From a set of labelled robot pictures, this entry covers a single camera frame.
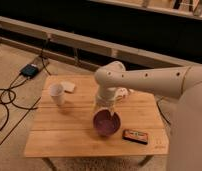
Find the beige cylindrical gripper body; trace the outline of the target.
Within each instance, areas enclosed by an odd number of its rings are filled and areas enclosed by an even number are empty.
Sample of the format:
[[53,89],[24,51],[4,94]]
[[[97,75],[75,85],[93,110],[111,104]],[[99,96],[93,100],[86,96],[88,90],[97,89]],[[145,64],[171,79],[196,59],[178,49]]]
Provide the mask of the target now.
[[96,108],[107,109],[110,113],[113,113],[116,91],[116,88],[99,87],[95,96]]

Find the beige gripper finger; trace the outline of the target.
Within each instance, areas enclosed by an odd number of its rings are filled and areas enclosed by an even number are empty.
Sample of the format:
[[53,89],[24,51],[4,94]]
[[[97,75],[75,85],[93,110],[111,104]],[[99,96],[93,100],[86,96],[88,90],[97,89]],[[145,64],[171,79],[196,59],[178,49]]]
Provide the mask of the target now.
[[112,118],[114,116],[114,109],[109,109],[110,117]]

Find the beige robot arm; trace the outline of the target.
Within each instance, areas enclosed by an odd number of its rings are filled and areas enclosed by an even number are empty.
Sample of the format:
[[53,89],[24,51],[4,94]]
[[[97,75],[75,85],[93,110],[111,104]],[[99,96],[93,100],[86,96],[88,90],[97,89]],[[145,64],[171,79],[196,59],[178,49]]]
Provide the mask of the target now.
[[97,102],[115,101],[118,87],[158,95],[175,104],[166,171],[202,171],[202,65],[127,71],[115,61],[94,74]]

